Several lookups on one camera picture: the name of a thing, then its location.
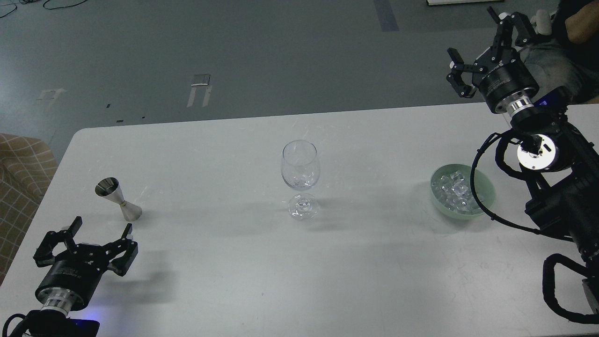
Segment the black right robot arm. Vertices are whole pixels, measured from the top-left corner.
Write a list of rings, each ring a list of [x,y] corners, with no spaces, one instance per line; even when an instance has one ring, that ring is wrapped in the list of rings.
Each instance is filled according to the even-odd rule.
[[[539,85],[522,62],[519,48],[541,40],[522,13],[488,13],[497,26],[492,45],[466,64],[454,48],[451,72],[446,79],[460,97],[479,91],[494,114],[507,113],[511,128],[494,133],[477,150],[470,182],[476,194],[475,169],[479,159],[496,143],[496,164],[508,176],[526,183],[531,200],[526,214],[537,228],[523,227],[501,218],[474,196],[492,220],[538,235],[573,242],[584,264],[561,254],[543,263],[542,293],[546,305],[557,315],[581,324],[598,323],[598,154],[593,144],[568,121],[571,94],[557,87],[533,102]],[[555,296],[555,266],[562,264],[583,276],[582,286],[592,314],[571,312]]]

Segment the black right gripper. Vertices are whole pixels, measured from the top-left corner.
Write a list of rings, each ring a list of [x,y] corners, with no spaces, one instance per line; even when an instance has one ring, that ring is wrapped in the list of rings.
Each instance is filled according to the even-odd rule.
[[[461,98],[473,98],[478,89],[490,111],[501,114],[506,111],[506,98],[515,94],[533,98],[538,94],[539,84],[514,48],[543,43],[546,36],[537,32],[523,13],[499,14],[492,6],[486,10],[497,26],[491,47],[476,58],[475,65],[466,64],[457,49],[448,48],[451,72],[446,79]],[[501,49],[500,55],[494,56],[492,49]],[[472,84],[464,82],[464,73],[473,74]]]

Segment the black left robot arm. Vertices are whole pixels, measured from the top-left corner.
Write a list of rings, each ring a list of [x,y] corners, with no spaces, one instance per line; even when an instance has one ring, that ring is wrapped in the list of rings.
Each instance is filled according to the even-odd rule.
[[[132,239],[133,224],[128,223],[121,237],[105,245],[76,243],[75,235],[83,224],[80,216],[59,231],[49,231],[33,259],[37,267],[49,267],[36,289],[42,307],[27,314],[13,314],[2,327],[3,337],[95,337],[96,320],[71,318],[89,304],[107,271],[123,277],[138,254]]]

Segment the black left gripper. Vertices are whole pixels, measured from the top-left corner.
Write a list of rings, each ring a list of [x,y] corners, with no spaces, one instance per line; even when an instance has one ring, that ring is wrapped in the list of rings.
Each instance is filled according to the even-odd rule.
[[[36,289],[40,303],[45,304],[52,294],[60,293],[71,303],[69,311],[81,311],[90,303],[103,273],[112,271],[124,277],[135,260],[139,245],[132,238],[132,223],[126,224],[119,239],[103,246],[75,243],[73,238],[82,224],[83,218],[76,216],[66,229],[47,232],[36,249],[36,266],[51,267]],[[53,250],[59,243],[66,250],[55,256]]]

